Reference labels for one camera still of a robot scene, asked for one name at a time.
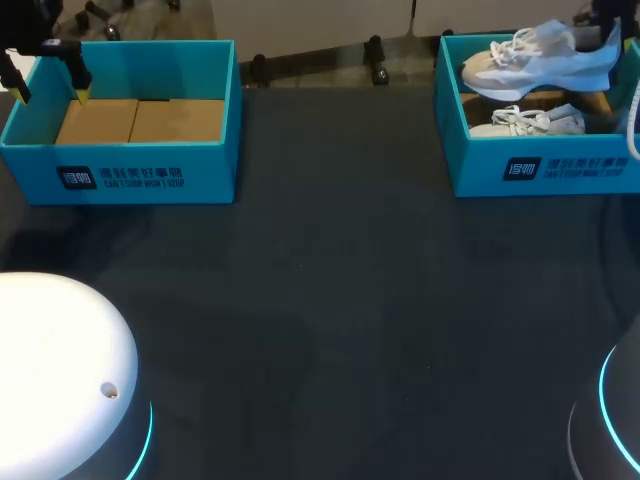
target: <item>shoelace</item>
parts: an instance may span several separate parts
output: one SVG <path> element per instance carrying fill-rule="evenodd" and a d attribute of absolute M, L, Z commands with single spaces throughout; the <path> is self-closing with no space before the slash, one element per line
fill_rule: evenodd
<path fill-rule="evenodd" d="M 532 42 L 534 37 L 535 29 L 523 28 L 518 30 L 511 40 L 502 43 L 491 42 L 489 46 L 491 58 L 498 66 L 505 67 L 518 56 L 540 56 L 542 52 Z"/>
<path fill-rule="evenodd" d="M 534 130 L 549 129 L 551 121 L 542 110 L 525 110 L 521 112 L 517 105 L 495 110 L 491 115 L 494 125 L 513 125 L 518 135 L 531 134 Z"/>

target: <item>tan cardboard box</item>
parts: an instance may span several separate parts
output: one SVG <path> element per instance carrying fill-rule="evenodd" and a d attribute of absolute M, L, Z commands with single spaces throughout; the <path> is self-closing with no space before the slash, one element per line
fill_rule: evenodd
<path fill-rule="evenodd" d="M 220 141 L 224 100 L 141 101 L 131 143 Z"/>
<path fill-rule="evenodd" d="M 127 143 L 137 107 L 138 100 L 72 100 L 56 144 Z"/>

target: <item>white dome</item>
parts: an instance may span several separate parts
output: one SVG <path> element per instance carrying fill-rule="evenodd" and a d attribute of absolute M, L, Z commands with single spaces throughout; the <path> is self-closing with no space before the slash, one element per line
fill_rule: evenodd
<path fill-rule="evenodd" d="M 51 480 L 89 459 L 124 416 L 138 375 L 131 331 L 95 290 L 0 274 L 0 480 Z"/>

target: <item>teal box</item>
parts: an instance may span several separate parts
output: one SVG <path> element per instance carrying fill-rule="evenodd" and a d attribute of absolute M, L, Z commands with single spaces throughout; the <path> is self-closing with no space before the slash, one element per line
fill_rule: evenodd
<path fill-rule="evenodd" d="M 466 59 L 488 50 L 492 41 L 511 38 L 454 35 L 441 40 L 434 103 L 455 195 L 640 192 L 640 162 L 629 154 L 622 134 L 471 138 L 460 99 L 460 93 L 470 90 L 458 72 Z M 614 110 L 628 107 L 639 77 L 640 52 L 634 43 L 620 62 L 616 85 L 606 92 Z M 640 144 L 638 135 L 636 143 Z"/>
<path fill-rule="evenodd" d="M 27 80 L 31 101 L 16 103 L 0 138 L 30 204 L 233 201 L 242 88 L 232 41 L 90 42 L 82 54 L 92 99 L 224 100 L 220 141 L 55 145 L 75 92 L 62 62 L 39 58 Z"/>

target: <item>shoe sole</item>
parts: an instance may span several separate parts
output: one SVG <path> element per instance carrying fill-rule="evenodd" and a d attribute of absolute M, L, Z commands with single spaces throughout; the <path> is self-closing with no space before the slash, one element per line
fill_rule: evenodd
<path fill-rule="evenodd" d="M 476 93 L 479 93 L 483 97 L 491 98 L 493 100 L 499 100 L 502 102 L 516 102 L 524 97 L 534 88 L 542 86 L 552 86 L 564 88 L 572 92 L 599 92 L 603 90 L 609 90 L 609 74 L 597 75 L 591 77 L 553 77 L 545 78 L 544 81 L 527 85 L 526 87 L 508 89 L 508 90 L 494 90 L 489 88 L 479 88 L 473 85 L 469 85 L 467 82 L 464 84 Z"/>

